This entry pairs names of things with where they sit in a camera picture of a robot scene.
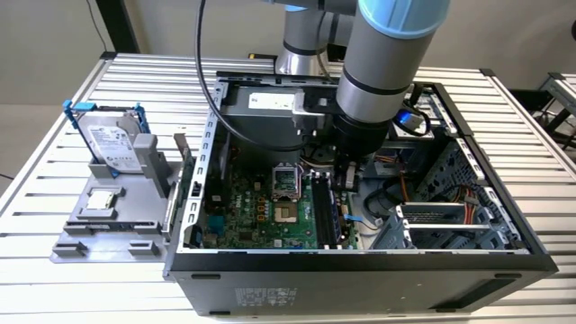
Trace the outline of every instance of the wire bundle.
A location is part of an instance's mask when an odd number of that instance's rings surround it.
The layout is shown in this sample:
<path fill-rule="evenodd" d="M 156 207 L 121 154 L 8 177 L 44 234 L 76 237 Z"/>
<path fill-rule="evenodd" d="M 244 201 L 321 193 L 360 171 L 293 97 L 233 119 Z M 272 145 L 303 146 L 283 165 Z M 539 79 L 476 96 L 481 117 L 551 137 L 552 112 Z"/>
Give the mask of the wire bundle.
<path fill-rule="evenodd" d="M 452 199 L 452 203 L 459 202 L 463 199 L 463 194 L 465 194 L 464 197 L 469 197 L 476 199 L 476 193 L 475 191 L 471 189 L 471 187 L 468 187 L 467 185 L 461 184 L 460 188 L 459 188 L 459 192 L 456 193 L 453 199 Z M 465 198 L 464 198 L 464 225 L 472 225 L 475 223 L 475 212 L 476 212 L 476 205 L 467 202 Z"/>
<path fill-rule="evenodd" d="M 385 157 L 383 155 L 375 155 L 375 160 L 384 162 L 384 163 L 393 163 L 395 162 L 395 158 L 392 157 Z"/>

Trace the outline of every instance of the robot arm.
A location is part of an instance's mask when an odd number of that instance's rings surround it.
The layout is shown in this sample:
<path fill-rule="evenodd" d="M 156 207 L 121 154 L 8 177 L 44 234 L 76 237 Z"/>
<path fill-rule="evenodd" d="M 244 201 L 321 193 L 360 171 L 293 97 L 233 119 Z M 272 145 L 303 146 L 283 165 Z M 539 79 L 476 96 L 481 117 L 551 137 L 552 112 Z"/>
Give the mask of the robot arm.
<path fill-rule="evenodd" d="M 352 25 L 353 16 L 287 6 L 284 50 L 276 60 L 276 73 L 321 76 L 319 60 L 328 65 L 327 43 L 347 46 Z"/>
<path fill-rule="evenodd" d="M 339 82 L 336 101 L 345 116 L 333 121 L 339 132 L 339 148 L 351 155 L 373 152 L 387 135 L 389 120 L 395 118 L 416 75 L 433 33 L 447 17 L 451 0 L 289 0 L 276 1 L 303 6 L 292 8 L 301 15 L 320 17 L 321 11 L 356 14 L 345 63 Z M 295 25 L 287 20 L 287 28 Z M 300 24 L 309 34 L 316 28 Z M 297 43 L 305 31 L 285 31 L 284 44 Z M 317 44 L 299 43 L 312 47 Z M 292 68 L 289 74 L 305 70 Z"/>

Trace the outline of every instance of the metal frame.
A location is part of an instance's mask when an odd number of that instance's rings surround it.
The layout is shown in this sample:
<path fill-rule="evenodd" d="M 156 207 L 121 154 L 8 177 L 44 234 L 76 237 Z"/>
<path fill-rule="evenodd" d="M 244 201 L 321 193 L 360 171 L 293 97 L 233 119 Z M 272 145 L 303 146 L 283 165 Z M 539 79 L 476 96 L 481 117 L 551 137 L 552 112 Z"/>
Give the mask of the metal frame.
<path fill-rule="evenodd" d="M 559 73 L 549 73 L 549 77 L 541 86 L 553 99 L 564 106 L 564 109 L 556 115 L 555 119 L 544 128 L 549 133 L 553 133 L 561 123 L 567 120 L 569 115 L 576 115 L 576 75 L 567 74 L 565 76 Z"/>
<path fill-rule="evenodd" d="M 140 53 L 124 0 L 96 0 L 115 51 Z"/>
<path fill-rule="evenodd" d="M 109 65 L 100 73 L 105 63 Z M 215 70 L 271 73 L 273 63 L 267 59 L 205 59 L 204 68 L 208 82 L 213 82 Z M 340 68 L 341 64 L 331 66 L 333 76 L 339 75 Z M 519 106 L 503 96 L 509 92 L 496 87 L 492 80 L 496 78 L 488 78 L 475 69 L 421 67 L 416 76 L 416 81 L 444 84 L 560 272 L 469 315 L 409 315 L 401 318 L 405 323 L 481 324 L 492 320 L 535 324 L 544 318 L 557 324 L 576 321 L 576 190 L 572 190 L 576 180 L 564 167 L 568 164 L 573 168 L 573 164 L 560 161 L 559 154 L 544 146 L 541 128 L 525 123 Z M 199 147 L 208 107 L 197 88 L 191 58 L 119 54 L 113 61 L 99 62 L 75 95 L 77 98 L 100 105 L 127 106 L 141 101 L 149 112 L 152 132 L 168 134 L 184 130 L 191 147 L 195 150 Z M 1 303 L 1 311 L 19 313 L 17 318 L 28 322 L 85 320 L 85 311 L 100 322 L 115 322 L 121 315 L 129 316 L 131 321 L 193 320 L 196 312 L 179 287 L 163 282 L 161 263 L 53 265 L 48 260 L 69 206 L 76 203 L 88 177 L 81 164 L 88 161 L 89 153 L 77 146 L 77 140 L 79 135 L 69 130 L 64 117 L 59 118 L 0 198 L 0 280 L 9 284 L 0 285 L 0 291 L 9 296 Z M 176 159 L 176 150 L 167 145 L 161 149 L 167 149 L 169 159 Z M 81 299 L 89 302 L 77 303 Z M 241 320 L 291 323 L 300 319 Z M 319 315 L 305 320 L 388 323 L 399 318 Z"/>

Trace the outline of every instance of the slotted aluminum surface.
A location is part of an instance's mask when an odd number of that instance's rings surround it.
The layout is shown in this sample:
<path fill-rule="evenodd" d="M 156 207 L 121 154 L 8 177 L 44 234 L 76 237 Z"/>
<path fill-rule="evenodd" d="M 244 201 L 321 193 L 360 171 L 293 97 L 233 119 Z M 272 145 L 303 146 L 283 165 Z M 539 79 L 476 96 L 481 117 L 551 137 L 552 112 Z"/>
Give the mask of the slotted aluminum surface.
<path fill-rule="evenodd" d="M 272 61 L 207 59 L 208 82 L 216 70 L 273 71 Z M 341 66 L 333 65 L 335 76 Z M 496 78 L 477 70 L 421 68 L 417 81 L 440 82 L 469 122 L 497 172 L 540 235 L 560 272 L 471 315 L 221 318 L 260 323 L 395 322 L 541 323 L 576 322 L 576 192 L 573 165 L 551 147 Z M 207 104 L 193 60 L 119 55 L 100 61 L 75 101 L 100 105 L 141 102 L 151 130 L 168 159 L 179 153 L 171 134 L 185 132 L 197 147 Z M 49 262 L 89 171 L 88 150 L 60 117 L 0 199 L 0 321 L 119 323 L 200 322 L 179 285 L 164 282 L 161 263 L 64 264 Z"/>

